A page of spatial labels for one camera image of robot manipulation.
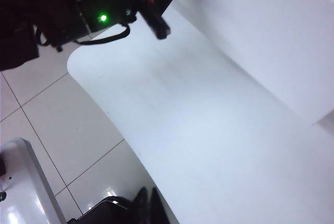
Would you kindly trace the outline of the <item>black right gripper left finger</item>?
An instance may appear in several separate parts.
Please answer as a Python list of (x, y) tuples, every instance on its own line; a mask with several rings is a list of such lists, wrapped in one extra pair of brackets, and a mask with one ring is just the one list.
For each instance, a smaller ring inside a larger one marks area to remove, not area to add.
[(131, 223), (148, 223), (148, 191), (142, 187), (132, 201), (130, 208)]

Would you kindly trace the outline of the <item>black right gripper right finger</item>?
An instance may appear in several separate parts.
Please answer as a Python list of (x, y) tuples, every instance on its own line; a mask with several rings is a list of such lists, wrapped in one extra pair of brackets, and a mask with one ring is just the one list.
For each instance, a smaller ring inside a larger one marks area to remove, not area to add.
[(156, 187), (151, 192), (149, 221), (151, 224), (170, 224)]

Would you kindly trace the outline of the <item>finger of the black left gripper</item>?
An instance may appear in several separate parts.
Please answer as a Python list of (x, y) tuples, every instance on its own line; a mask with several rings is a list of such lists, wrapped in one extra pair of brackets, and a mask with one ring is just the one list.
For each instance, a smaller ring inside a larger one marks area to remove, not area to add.
[(156, 4), (151, 2), (146, 3), (145, 20), (157, 39), (163, 40), (166, 39), (168, 35), (170, 35), (170, 27), (160, 15)]

